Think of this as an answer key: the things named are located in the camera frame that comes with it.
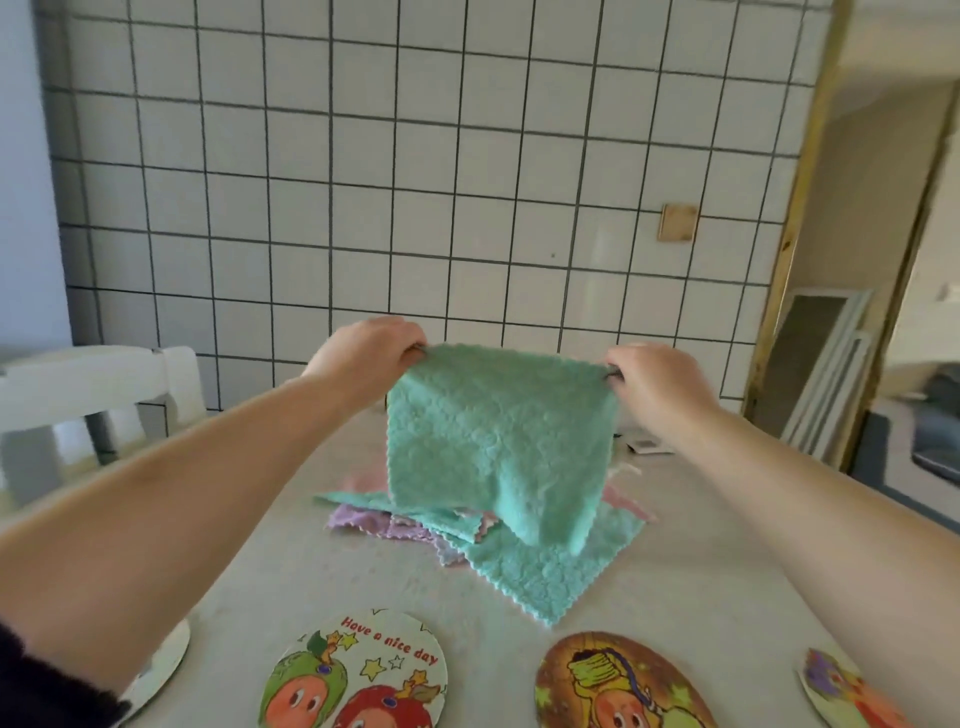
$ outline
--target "cartoon face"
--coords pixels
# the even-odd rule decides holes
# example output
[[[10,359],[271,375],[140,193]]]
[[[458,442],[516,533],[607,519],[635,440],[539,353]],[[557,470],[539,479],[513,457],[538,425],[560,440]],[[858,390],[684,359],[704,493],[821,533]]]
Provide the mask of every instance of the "cartoon face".
[[[311,728],[326,700],[326,682],[313,675],[285,683],[267,705],[269,728]]]
[[[632,692],[605,691],[593,699],[599,728],[650,728],[643,704]]]

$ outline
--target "white tiled wall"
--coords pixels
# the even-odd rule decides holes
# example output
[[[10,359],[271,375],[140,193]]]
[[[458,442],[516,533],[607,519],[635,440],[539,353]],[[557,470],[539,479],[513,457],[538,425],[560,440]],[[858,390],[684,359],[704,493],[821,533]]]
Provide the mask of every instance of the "white tiled wall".
[[[76,341],[191,346],[218,409],[393,312],[432,342],[665,341],[736,407],[828,21],[804,0],[38,0]],[[701,207],[694,243],[657,241],[668,202]]]

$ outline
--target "teal microfiber cloth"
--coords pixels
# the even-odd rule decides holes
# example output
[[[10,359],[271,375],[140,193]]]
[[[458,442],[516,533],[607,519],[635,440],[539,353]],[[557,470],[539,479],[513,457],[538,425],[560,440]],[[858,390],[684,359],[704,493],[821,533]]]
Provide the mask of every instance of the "teal microfiber cloth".
[[[401,508],[493,511],[528,546],[587,542],[617,411],[606,367],[440,345],[387,402],[387,469]]]
[[[630,511],[600,503],[596,523],[577,555],[563,546],[523,544],[503,523],[493,526],[479,544],[447,540],[524,612],[553,626],[642,527],[643,521]]]

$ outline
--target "coaster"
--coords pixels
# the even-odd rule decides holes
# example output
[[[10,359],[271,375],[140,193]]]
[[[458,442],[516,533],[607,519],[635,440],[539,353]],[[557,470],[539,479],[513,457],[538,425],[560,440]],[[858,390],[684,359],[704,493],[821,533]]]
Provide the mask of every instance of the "coaster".
[[[900,709],[846,659],[808,649],[797,674],[806,696],[831,728],[911,728]]]
[[[433,728],[446,660],[419,619],[364,609],[302,635],[274,667],[260,728]]]
[[[542,728],[716,728],[678,669],[649,647],[608,632],[554,644],[535,691]]]

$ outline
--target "star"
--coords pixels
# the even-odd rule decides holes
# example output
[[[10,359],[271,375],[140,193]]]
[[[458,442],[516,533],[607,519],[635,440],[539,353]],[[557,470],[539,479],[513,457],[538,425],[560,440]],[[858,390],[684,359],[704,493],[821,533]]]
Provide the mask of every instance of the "star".
[[[672,697],[673,702],[681,708],[689,708],[693,702],[690,700],[690,690],[683,685],[671,685],[670,697]]]
[[[363,669],[360,670],[360,674],[364,677],[369,677],[370,681],[373,682],[373,679],[385,669],[385,667],[380,665],[380,658],[378,657],[376,660],[367,660],[363,665]]]

